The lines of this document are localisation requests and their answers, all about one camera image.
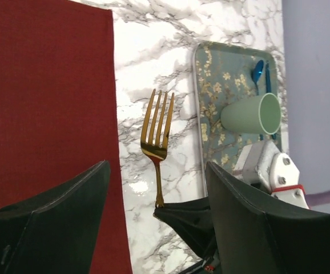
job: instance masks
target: marble table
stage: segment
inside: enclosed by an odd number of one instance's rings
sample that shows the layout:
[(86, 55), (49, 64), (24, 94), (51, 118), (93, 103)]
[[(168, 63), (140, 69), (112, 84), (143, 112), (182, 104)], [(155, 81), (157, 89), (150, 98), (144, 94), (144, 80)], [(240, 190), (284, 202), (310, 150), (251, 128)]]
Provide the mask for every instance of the marble table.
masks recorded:
[(282, 142), (288, 152), (281, 0), (76, 1), (113, 11), (120, 162), (133, 273), (178, 273), (198, 258), (170, 227), (152, 217), (155, 170), (139, 146), (151, 91), (175, 93), (169, 154), (162, 164), (167, 203), (204, 196), (191, 66), (202, 40), (274, 56), (284, 109)]

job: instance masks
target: gray floor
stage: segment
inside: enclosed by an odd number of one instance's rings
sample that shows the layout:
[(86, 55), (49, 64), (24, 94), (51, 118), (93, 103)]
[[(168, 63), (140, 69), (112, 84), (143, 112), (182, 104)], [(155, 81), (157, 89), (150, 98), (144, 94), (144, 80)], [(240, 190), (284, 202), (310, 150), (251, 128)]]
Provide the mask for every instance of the gray floor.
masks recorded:
[(330, 190), (330, 0), (283, 0), (283, 16), (291, 157), (306, 192)]

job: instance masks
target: gold fork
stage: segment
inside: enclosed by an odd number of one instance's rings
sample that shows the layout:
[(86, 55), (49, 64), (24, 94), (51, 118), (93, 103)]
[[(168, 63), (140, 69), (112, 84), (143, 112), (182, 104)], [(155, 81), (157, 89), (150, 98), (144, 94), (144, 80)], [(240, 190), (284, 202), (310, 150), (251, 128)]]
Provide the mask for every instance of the gold fork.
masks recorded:
[(158, 117), (158, 112), (159, 112), (160, 99), (161, 99), (161, 93), (162, 93), (161, 90), (159, 92), (158, 101), (156, 103), (154, 116), (152, 117), (152, 123), (151, 123), (151, 127), (150, 127), (150, 133), (148, 135), (148, 141), (146, 141), (147, 128), (148, 128), (148, 124), (150, 123), (150, 115), (151, 115), (151, 110), (152, 110), (152, 104), (153, 104), (154, 98), (155, 98), (155, 92), (156, 92), (156, 89), (154, 89), (151, 94), (150, 102), (148, 103), (146, 114), (144, 116), (143, 127), (142, 127), (142, 132), (141, 132), (141, 150), (147, 157), (149, 157), (151, 159), (151, 161), (154, 163), (155, 170), (156, 170), (155, 207), (164, 207), (164, 197), (163, 197), (163, 192), (162, 192), (162, 187), (161, 187), (160, 162), (164, 161), (167, 156), (167, 145), (168, 145), (168, 140), (169, 140), (172, 109), (174, 107), (174, 93), (172, 93), (172, 95), (171, 95), (170, 105), (169, 105), (168, 114), (167, 114), (166, 123), (165, 123), (163, 141), (162, 141), (162, 144), (160, 145), (160, 136), (161, 136), (161, 129), (162, 129), (162, 125), (163, 125), (163, 119), (164, 119), (165, 108), (166, 108), (167, 92), (165, 93), (163, 105), (161, 108), (155, 143), (154, 143), (154, 131), (155, 131), (156, 119)]

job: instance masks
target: red cloth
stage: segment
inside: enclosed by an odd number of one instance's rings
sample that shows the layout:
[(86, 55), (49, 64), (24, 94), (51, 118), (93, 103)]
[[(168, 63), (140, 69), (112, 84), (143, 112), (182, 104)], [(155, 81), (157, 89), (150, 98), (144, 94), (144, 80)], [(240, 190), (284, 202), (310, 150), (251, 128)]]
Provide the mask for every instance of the red cloth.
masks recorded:
[(91, 273), (131, 273), (120, 178), (112, 13), (0, 1), (0, 208), (109, 160)]

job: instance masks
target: tray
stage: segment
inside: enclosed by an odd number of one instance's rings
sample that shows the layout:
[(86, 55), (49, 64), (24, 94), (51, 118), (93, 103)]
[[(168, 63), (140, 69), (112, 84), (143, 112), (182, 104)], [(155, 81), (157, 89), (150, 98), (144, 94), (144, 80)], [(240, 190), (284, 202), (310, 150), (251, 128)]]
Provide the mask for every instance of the tray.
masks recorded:
[[(203, 178), (207, 161), (232, 172), (242, 148), (259, 141), (256, 134), (240, 134), (223, 128), (220, 112), (230, 103), (256, 95), (251, 71), (261, 59), (269, 62), (271, 88), (277, 95), (276, 64), (270, 53), (209, 41), (200, 43), (195, 51), (194, 82)], [(258, 87), (259, 94), (265, 94), (265, 72)], [(280, 131), (274, 142), (281, 149)]]

